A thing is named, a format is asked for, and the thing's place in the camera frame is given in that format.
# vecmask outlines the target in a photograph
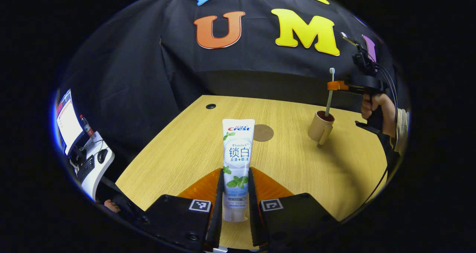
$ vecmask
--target keyboard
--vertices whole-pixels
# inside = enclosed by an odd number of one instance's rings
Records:
[[[78,173],[76,176],[78,177],[80,183],[83,183],[84,179],[88,174],[91,172],[91,170],[94,169],[94,155],[90,156],[88,160],[86,160],[81,166],[80,170],[78,170]]]

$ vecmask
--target toothpaste tube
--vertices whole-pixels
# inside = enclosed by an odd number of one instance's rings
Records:
[[[254,119],[223,119],[223,220],[245,221]]]

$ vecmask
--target orange letter u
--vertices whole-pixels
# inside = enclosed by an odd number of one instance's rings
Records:
[[[206,16],[195,20],[193,23],[197,26],[197,42],[206,49],[225,48],[236,43],[241,36],[241,16],[245,12],[229,12],[223,15],[228,18],[228,35],[223,38],[213,36],[213,21],[216,16]]]

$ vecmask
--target orange clamp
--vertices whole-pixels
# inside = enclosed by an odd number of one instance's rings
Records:
[[[349,90],[349,86],[345,85],[343,81],[331,81],[328,82],[328,90]]]

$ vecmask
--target person's foot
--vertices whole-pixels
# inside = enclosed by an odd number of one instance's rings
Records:
[[[117,213],[120,211],[119,206],[116,203],[112,202],[110,199],[107,199],[104,202],[104,205],[114,213]]]

